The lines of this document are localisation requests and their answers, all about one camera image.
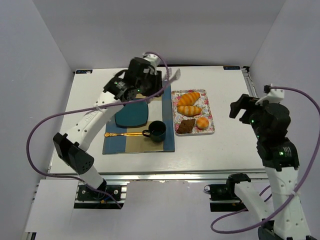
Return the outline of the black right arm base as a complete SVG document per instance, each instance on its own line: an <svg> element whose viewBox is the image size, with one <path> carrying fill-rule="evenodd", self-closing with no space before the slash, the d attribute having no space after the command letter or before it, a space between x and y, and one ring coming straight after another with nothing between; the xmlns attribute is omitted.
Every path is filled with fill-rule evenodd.
<svg viewBox="0 0 320 240"><path fill-rule="evenodd" d="M234 173L228 176L224 184L207 184L203 191L210 195L212 201L235 200L242 202L235 194L235 185L241 182L251 182L251 178L245 173Z"/></svg>

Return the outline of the round orange bun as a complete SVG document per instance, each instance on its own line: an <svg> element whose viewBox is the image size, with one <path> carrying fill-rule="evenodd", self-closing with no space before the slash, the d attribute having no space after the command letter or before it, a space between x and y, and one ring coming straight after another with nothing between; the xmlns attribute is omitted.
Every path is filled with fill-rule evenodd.
<svg viewBox="0 0 320 240"><path fill-rule="evenodd" d="M195 123L197 128L204 130L208 128L210 121L206 117L199 117Z"/></svg>

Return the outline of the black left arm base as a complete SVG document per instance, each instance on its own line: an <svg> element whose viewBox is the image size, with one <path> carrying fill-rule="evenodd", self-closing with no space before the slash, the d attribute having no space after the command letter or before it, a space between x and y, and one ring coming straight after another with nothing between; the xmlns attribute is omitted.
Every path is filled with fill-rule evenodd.
<svg viewBox="0 0 320 240"><path fill-rule="evenodd" d="M76 200L80 202L93 202L107 200L113 202L110 195L117 201L122 201L126 197L126 193L122 191L123 187L118 184L107 184L105 189L100 192L90 189L84 184L80 184L77 189Z"/></svg>

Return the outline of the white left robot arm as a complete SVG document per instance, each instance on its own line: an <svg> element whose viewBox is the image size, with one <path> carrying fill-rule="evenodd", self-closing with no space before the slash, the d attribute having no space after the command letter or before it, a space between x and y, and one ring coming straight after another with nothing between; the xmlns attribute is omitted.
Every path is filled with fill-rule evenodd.
<svg viewBox="0 0 320 240"><path fill-rule="evenodd" d="M146 53L133 58L127 69L121 70L103 87L94 104L94 110L86 113L66 133L57 133L53 143L58 157L73 169L85 184L99 192L107 183L94 167L94 158L87 153L91 142L128 101L143 96L159 96L162 89L162 73L157 70L160 58Z"/></svg>

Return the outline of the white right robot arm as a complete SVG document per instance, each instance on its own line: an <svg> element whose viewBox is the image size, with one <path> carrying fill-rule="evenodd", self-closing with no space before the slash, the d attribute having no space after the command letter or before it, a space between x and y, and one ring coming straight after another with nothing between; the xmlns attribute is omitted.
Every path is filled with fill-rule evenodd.
<svg viewBox="0 0 320 240"><path fill-rule="evenodd" d="M296 146L287 138L291 123L290 111L279 102L259 100L247 94L230 105L230 118L251 125L257 138L257 152L267 174L274 212L254 192L245 175L234 183L234 194L260 221L258 237L261 240L311 240L298 187L299 158Z"/></svg>

